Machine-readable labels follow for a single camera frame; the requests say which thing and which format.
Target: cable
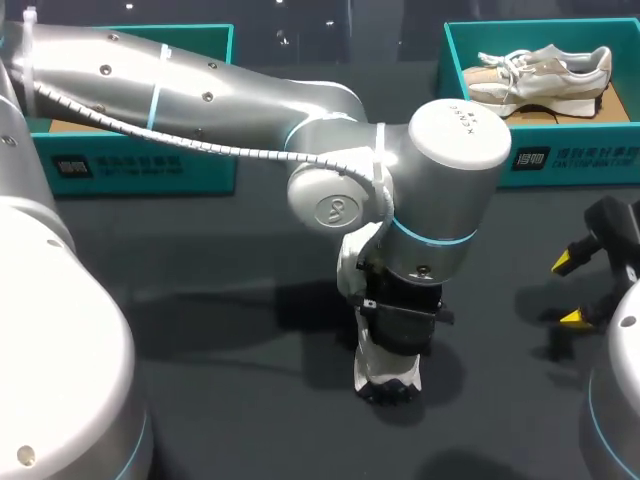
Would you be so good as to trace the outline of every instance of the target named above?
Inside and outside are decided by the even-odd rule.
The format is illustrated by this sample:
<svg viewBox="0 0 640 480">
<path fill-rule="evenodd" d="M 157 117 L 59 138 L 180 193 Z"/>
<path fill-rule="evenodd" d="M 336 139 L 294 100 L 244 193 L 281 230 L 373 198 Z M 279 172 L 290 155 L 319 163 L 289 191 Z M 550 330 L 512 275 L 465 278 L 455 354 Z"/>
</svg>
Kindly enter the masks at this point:
<svg viewBox="0 0 640 480">
<path fill-rule="evenodd" d="M 169 135 L 167 133 L 148 130 L 136 125 L 131 125 L 129 123 L 116 120 L 105 114 L 85 107 L 81 103 L 60 94 L 55 90 L 52 90 L 51 88 L 43 85 L 40 82 L 34 82 L 34 88 L 37 93 L 44 95 L 45 97 L 61 105 L 62 107 L 85 117 L 91 122 L 99 124 L 106 130 L 118 132 L 128 137 L 141 138 L 143 140 L 148 140 L 155 143 L 162 143 L 165 145 L 171 145 L 173 147 L 211 153 L 215 155 L 228 155 L 232 157 L 253 158 L 281 162 L 310 163 L 317 167 L 327 170 L 333 170 L 342 175 L 347 175 L 353 178 L 365 190 L 369 192 L 371 198 L 378 198 L 380 197 L 381 193 L 383 199 L 382 208 L 384 210 L 379 212 L 379 214 L 383 215 L 383 219 L 380 222 L 380 228 L 378 228 L 376 233 L 369 239 L 365 247 L 362 249 L 362 253 L 369 252 L 371 248 L 375 247 L 393 223 L 395 207 L 393 204 L 391 193 L 389 193 L 389 190 L 381 184 L 381 179 L 379 178 L 380 172 L 377 170 L 381 167 L 381 165 L 374 165 L 374 173 L 372 175 L 371 172 L 359 171 L 356 167 L 349 165 L 346 162 L 340 162 L 336 158 L 332 158 L 329 155 L 239 148 L 219 145 L 216 143 L 200 142 L 184 137 Z"/>
</svg>

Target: shoelace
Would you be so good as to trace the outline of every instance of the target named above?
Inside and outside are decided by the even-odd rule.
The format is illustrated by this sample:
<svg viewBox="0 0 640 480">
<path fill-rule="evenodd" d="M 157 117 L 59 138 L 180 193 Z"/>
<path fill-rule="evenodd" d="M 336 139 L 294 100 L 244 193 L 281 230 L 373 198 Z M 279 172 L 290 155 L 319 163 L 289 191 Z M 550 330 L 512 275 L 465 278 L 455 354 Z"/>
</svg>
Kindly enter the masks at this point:
<svg viewBox="0 0 640 480">
<path fill-rule="evenodd" d="M 504 57 L 498 57 L 495 55 L 487 55 L 486 53 L 478 53 L 478 58 L 482 63 L 489 67 L 495 67 L 498 69 L 500 75 L 509 77 L 509 88 L 507 89 L 507 93 L 505 94 L 502 102 L 507 99 L 509 96 L 509 92 L 511 91 L 511 87 L 516 81 L 520 78 L 520 75 L 527 72 L 532 72 L 532 68 L 527 68 L 528 64 L 525 58 L 525 55 L 530 54 L 529 50 L 516 50 L 515 52 L 511 52 L 509 55 L 505 55 Z"/>
</svg>

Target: teal bin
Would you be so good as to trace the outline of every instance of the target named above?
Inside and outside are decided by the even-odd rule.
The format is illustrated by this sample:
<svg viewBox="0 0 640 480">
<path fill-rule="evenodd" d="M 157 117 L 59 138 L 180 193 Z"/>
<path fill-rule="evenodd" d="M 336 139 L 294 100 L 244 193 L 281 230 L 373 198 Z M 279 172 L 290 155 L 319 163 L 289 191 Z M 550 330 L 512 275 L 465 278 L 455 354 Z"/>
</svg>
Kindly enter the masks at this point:
<svg viewBox="0 0 640 480">
<path fill-rule="evenodd" d="M 232 25 L 96 27 L 117 30 L 230 63 Z M 231 195 L 236 159 L 167 147 L 116 133 L 48 133 L 28 119 L 56 196 Z"/>
<path fill-rule="evenodd" d="M 640 184 L 640 23 L 635 18 L 447 23 L 438 97 L 469 100 L 462 71 L 479 64 L 478 52 L 502 56 L 549 44 L 566 52 L 608 46 L 612 83 L 630 121 L 510 126 L 513 146 L 500 185 Z"/>
</svg>

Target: shoe sole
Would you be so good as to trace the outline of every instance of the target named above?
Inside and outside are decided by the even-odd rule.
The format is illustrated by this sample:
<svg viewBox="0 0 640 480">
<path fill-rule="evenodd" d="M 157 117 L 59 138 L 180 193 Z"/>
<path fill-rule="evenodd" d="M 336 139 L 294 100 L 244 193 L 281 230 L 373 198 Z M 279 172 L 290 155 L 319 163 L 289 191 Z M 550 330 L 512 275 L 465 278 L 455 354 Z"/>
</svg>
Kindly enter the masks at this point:
<svg viewBox="0 0 640 480">
<path fill-rule="evenodd" d="M 524 107 L 536 106 L 546 108 L 560 115 L 570 117 L 592 118 L 596 114 L 596 99 L 559 100 L 555 98 L 534 98 L 523 103 L 507 103 L 496 105 L 493 103 L 475 102 L 488 108 L 502 118 L 512 115 Z"/>
</svg>

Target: white sneaker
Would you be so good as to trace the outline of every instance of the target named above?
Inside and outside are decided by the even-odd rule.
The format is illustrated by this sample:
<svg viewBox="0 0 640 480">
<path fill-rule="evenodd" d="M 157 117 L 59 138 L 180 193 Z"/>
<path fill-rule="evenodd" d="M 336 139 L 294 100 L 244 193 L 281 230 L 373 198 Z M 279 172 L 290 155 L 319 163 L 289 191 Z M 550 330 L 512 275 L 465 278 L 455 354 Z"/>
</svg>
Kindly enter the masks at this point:
<svg viewBox="0 0 640 480">
<path fill-rule="evenodd" d="M 479 53 L 478 58 L 485 66 L 464 71 L 469 95 L 501 117 L 527 105 L 593 117 L 596 99 L 611 79 L 611 50 L 607 47 L 592 53 L 565 53 L 549 45 L 504 57 Z"/>
</svg>

